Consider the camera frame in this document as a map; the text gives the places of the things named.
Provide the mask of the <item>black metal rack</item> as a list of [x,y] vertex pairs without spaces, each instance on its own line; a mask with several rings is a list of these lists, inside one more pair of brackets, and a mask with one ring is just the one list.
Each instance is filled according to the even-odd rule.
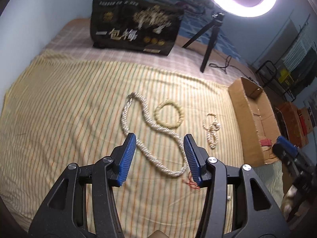
[[284,101],[295,101],[297,96],[292,91],[295,81],[285,67],[279,69],[277,64],[266,60],[256,69],[255,74],[262,87],[268,88]]

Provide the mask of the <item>red strap wristwatch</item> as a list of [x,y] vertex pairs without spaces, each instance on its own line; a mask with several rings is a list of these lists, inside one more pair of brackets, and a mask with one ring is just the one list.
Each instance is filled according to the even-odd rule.
[[260,144],[262,147],[270,147],[272,146],[272,141],[270,139],[261,139]]

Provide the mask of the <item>checkered pink bedsheet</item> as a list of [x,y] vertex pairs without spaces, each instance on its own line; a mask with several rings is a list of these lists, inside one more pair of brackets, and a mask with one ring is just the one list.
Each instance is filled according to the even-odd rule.
[[208,60],[205,71],[200,71],[201,63],[206,52],[206,45],[194,42],[188,48],[182,48],[187,38],[178,36],[176,44],[168,56],[139,53],[121,49],[98,49],[92,46],[90,36],[90,19],[74,19],[45,47],[60,53],[69,54],[83,60],[120,61],[144,64],[151,67],[177,71],[194,77],[214,81],[223,85],[231,85],[239,77],[249,77],[256,81],[253,71],[247,66],[231,59],[225,69],[227,55],[214,49]]

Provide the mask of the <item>black snack bag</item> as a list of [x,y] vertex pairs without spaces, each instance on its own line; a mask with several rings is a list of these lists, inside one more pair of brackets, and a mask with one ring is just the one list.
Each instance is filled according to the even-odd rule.
[[90,35],[93,46],[167,56],[184,10],[140,0],[93,0]]

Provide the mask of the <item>cardboard box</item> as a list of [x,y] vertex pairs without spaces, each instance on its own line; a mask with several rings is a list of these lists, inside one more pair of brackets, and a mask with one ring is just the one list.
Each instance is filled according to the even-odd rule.
[[[279,161],[272,147],[281,133],[264,90],[240,77],[228,87],[228,92],[238,121],[244,163],[260,167]],[[261,139],[270,139],[272,146],[262,147]]]

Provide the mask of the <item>striped yellow cloth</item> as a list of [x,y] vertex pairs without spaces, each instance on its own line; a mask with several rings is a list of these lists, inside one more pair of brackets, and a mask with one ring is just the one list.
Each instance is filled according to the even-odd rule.
[[[88,165],[124,142],[121,112],[130,93],[143,95],[149,111],[170,98],[184,111],[177,133],[192,134],[208,148],[202,121],[218,116],[218,145],[208,153],[240,167],[243,149],[226,86],[185,74],[128,62],[85,61],[45,51],[5,95],[1,115],[1,197],[24,229],[66,166]],[[116,207],[126,237],[156,230],[169,237],[194,237],[206,191],[188,173],[161,174],[136,151]]]

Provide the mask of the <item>blue patterned blanket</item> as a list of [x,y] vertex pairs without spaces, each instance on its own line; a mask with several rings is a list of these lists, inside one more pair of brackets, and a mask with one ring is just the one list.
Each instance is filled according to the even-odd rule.
[[[180,24],[178,35],[191,39],[211,20],[211,17],[208,15],[195,16],[194,14],[185,13]],[[233,59],[236,59],[236,61],[239,61],[240,63],[245,63],[243,57],[238,53],[235,46],[222,30],[218,33],[217,43],[214,48],[226,55],[230,55]]]

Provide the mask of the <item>plush toy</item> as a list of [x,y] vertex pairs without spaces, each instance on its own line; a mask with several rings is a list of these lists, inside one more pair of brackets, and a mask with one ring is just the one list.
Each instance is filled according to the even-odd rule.
[[292,209],[294,208],[294,201],[296,200],[297,193],[298,189],[292,185],[283,197],[281,212],[285,220],[288,219]]

